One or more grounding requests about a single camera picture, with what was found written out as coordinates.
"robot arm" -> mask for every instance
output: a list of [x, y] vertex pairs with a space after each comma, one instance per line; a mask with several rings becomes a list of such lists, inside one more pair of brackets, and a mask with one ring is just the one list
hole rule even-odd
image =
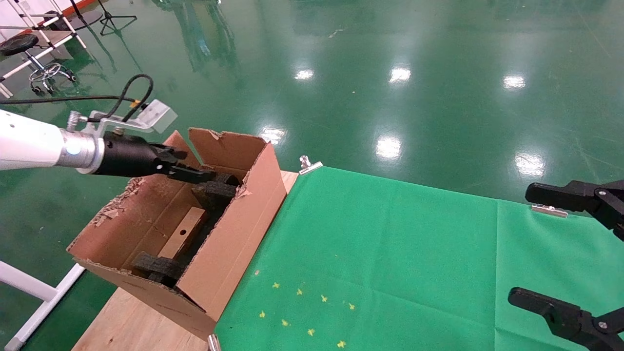
[[[189, 183], [213, 177], [212, 171], [193, 169], [180, 160], [187, 153], [161, 144], [151, 144], [139, 136], [127, 136], [124, 129], [162, 132], [177, 117], [165, 104], [154, 100], [135, 119], [124, 122], [119, 116], [89, 118], [72, 112], [67, 129], [27, 117], [0, 111], [0, 171], [32, 167], [72, 167], [83, 174], [141, 177], [165, 174]], [[87, 123], [76, 131], [80, 121]], [[106, 131], [115, 126], [114, 131]]]

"stool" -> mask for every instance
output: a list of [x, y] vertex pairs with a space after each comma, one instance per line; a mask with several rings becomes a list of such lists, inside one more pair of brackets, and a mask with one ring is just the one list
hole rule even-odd
[[0, 54], [4, 56], [13, 56], [23, 52], [28, 57], [28, 59], [36, 67], [35, 71], [31, 73], [30, 77], [28, 77], [28, 80], [31, 82], [31, 89], [36, 94], [40, 94], [42, 92], [41, 88], [35, 85], [35, 83], [39, 82], [50, 94], [53, 94], [55, 90], [52, 86], [53, 81], [51, 78], [57, 74], [65, 76], [71, 82], [76, 82], [77, 78], [70, 69], [67, 69], [65, 66], [58, 63], [50, 63], [43, 66], [39, 60], [27, 51], [37, 45], [38, 42], [39, 38], [34, 34], [21, 34], [14, 36], [5, 41], [4, 44], [0, 45]]

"black cable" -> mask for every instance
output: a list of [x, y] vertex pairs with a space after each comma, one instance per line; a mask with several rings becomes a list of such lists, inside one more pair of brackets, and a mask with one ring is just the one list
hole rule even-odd
[[[0, 105], [20, 105], [20, 104], [41, 104], [43, 102], [75, 101], [75, 100], [116, 100], [122, 96], [114, 95], [93, 95], [93, 96], [71, 96], [71, 97], [50, 97], [47, 99], [28, 100], [5, 100], [0, 101]], [[135, 99], [122, 97], [125, 101], [135, 102]]]
[[149, 87], [147, 88], [147, 91], [145, 92], [145, 95], [143, 95], [143, 99], [141, 99], [141, 101], [139, 101], [138, 104], [136, 104], [133, 108], [131, 108], [130, 111], [128, 111], [128, 113], [124, 116], [124, 119], [122, 119], [122, 122], [125, 122], [127, 120], [130, 119], [130, 117], [132, 117], [132, 115], [137, 112], [137, 109], [139, 109], [139, 106], [142, 106], [143, 104], [145, 104], [146, 100], [148, 97], [150, 97], [150, 94], [152, 93], [152, 89], [154, 89], [154, 80], [152, 79], [152, 77], [146, 75], [146, 74], [137, 74], [136, 76], [130, 78], [130, 80], [128, 81], [128, 84], [126, 86], [130, 86], [130, 83], [132, 83], [135, 79], [143, 77], [145, 79], [147, 79], [150, 83]]
[[130, 111], [122, 119], [122, 122], [126, 122], [126, 121], [128, 121], [130, 119], [130, 117], [132, 117], [132, 115], [135, 114], [135, 112], [137, 112], [139, 107], [141, 107], [142, 109], [145, 109], [147, 107], [145, 105], [145, 101], [147, 100], [147, 98], [152, 93], [152, 90], [154, 89], [154, 80], [152, 79], [152, 77], [150, 77], [150, 76], [148, 76], [146, 74], [142, 74], [141, 73], [141, 74], [137, 74], [137, 75], [133, 76], [132, 78], [130, 78], [128, 80], [128, 82], [125, 84], [124, 90], [121, 92], [120, 96], [94, 95], [94, 96], [50, 97], [50, 98], [47, 98], [47, 99], [6, 100], [6, 101], [0, 101], [0, 105], [40, 104], [40, 103], [43, 103], [43, 102], [59, 102], [59, 101], [75, 101], [75, 100], [106, 100], [106, 99], [113, 100], [113, 99], [116, 99], [117, 102], [115, 103], [113, 108], [109, 111], [109, 113], [107, 113], [106, 115], [104, 115], [102, 117], [89, 118], [87, 120], [87, 122], [99, 122], [102, 118], [109, 118], [110, 116], [112, 116], [113, 113], [115, 113], [117, 111], [117, 109], [121, 105], [122, 101], [130, 101], [130, 102], [136, 103], [135, 99], [131, 99], [129, 97], [126, 97], [125, 94], [128, 92], [128, 88], [130, 88], [130, 85], [135, 80], [137, 80], [138, 78], [145, 78], [145, 79], [147, 79], [149, 81], [150, 85], [147, 88], [147, 91], [145, 92], [145, 95], [143, 96], [141, 101], [139, 101], [138, 104], [136, 104], [133, 108], [131, 108]]
[[145, 93], [145, 96], [143, 97], [143, 99], [139, 102], [139, 104], [137, 106], [135, 106], [134, 108], [132, 108], [130, 110], [130, 112], [128, 112], [128, 114], [124, 117], [124, 119], [122, 119], [122, 122], [125, 122], [128, 119], [130, 119], [132, 114], [134, 114], [134, 112], [139, 108], [139, 106], [143, 105], [145, 100], [147, 100], [149, 95], [152, 93], [152, 89], [154, 88], [154, 80], [152, 80], [152, 78], [150, 76], [146, 75], [146, 74], [137, 74], [135, 76], [132, 76], [132, 78], [130, 78], [128, 80], [128, 82], [125, 84], [124, 90], [122, 90], [121, 96], [119, 96], [119, 99], [115, 103], [115, 106], [113, 106], [113, 108], [110, 109], [109, 113], [107, 113], [106, 115], [104, 115], [102, 117], [98, 117], [97, 120], [100, 120], [102, 118], [109, 118], [110, 116], [112, 116], [117, 111], [117, 109], [121, 105], [121, 102], [124, 100], [125, 94], [128, 92], [128, 89], [130, 88], [130, 85], [134, 81], [136, 81], [138, 78], [146, 78], [150, 82], [150, 86], [147, 88], [147, 92]]

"metal bracket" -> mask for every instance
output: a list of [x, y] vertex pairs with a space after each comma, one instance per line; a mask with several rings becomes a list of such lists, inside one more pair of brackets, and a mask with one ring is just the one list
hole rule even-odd
[[[89, 118], [98, 119], [101, 115], [106, 115], [106, 113], [92, 111]], [[136, 118], [122, 122], [122, 117], [113, 115], [109, 118], [102, 118], [98, 123], [87, 123], [81, 132], [102, 137], [108, 126], [114, 126], [145, 133], [153, 131], [162, 133], [177, 117], [178, 114], [171, 107], [154, 99]]]
[[303, 156], [299, 157], [299, 161], [301, 161], [301, 170], [299, 171], [299, 174], [301, 174], [301, 175], [304, 175], [306, 173], [310, 173], [313, 170], [315, 170], [317, 168], [321, 168], [323, 166], [323, 164], [321, 162], [316, 162], [314, 164], [311, 164], [310, 163], [310, 159], [306, 155], [303, 155]]
[[567, 218], [568, 217], [568, 212], [565, 212], [564, 210], [556, 209], [556, 208], [554, 208], [552, 206], [531, 205], [531, 209], [536, 211], [536, 212], [549, 214], [549, 215], [554, 215], [555, 217], [561, 217], [561, 218]]

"tripod stand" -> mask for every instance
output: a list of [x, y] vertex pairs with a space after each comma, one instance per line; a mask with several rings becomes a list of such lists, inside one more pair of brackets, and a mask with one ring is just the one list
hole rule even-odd
[[[104, 10], [104, 18], [102, 18], [100, 20], [100, 23], [102, 23], [104, 25], [102, 27], [102, 30], [100, 31], [100, 35], [101, 36], [104, 35], [104, 29], [106, 29], [106, 27], [112, 29], [113, 31], [118, 31], [118, 30], [121, 30], [123, 28], [126, 28], [127, 26], [130, 25], [130, 23], [132, 23], [132, 22], [137, 20], [136, 16], [113, 16], [113, 15], [110, 14], [110, 12], [108, 12], [106, 10], [106, 7], [104, 7], [104, 4], [102, 4], [102, 0], [97, 0], [97, 2], [100, 4], [100, 7]], [[128, 22], [125, 26], [123, 26], [121, 28], [117, 28], [117, 26], [115, 26], [115, 22], [113, 22], [113, 18], [132, 18], [133, 20]]]

